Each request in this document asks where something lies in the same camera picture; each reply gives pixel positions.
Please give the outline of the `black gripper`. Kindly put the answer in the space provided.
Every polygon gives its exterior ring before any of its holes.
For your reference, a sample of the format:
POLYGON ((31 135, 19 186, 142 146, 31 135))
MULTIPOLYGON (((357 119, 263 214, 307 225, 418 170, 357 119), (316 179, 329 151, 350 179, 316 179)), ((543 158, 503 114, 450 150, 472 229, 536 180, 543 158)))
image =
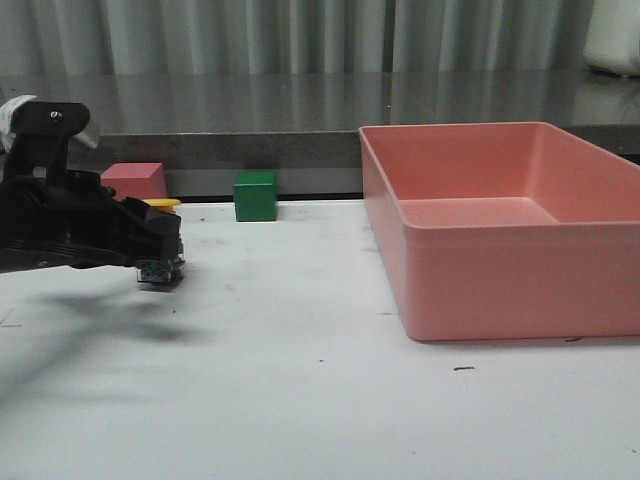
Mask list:
POLYGON ((133 267, 181 254, 181 217, 126 197, 98 174, 67 167, 69 143, 91 118, 81 103, 25 106, 1 180, 1 270, 133 267), (101 239, 117 216, 117 248, 101 239))

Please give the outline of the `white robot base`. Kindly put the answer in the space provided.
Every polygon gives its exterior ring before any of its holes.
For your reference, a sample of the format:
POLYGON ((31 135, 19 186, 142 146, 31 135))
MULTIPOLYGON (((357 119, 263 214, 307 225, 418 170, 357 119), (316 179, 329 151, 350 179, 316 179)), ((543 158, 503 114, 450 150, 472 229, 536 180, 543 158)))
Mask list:
POLYGON ((639 76, 639 1, 596 0, 583 57, 590 68, 639 76))

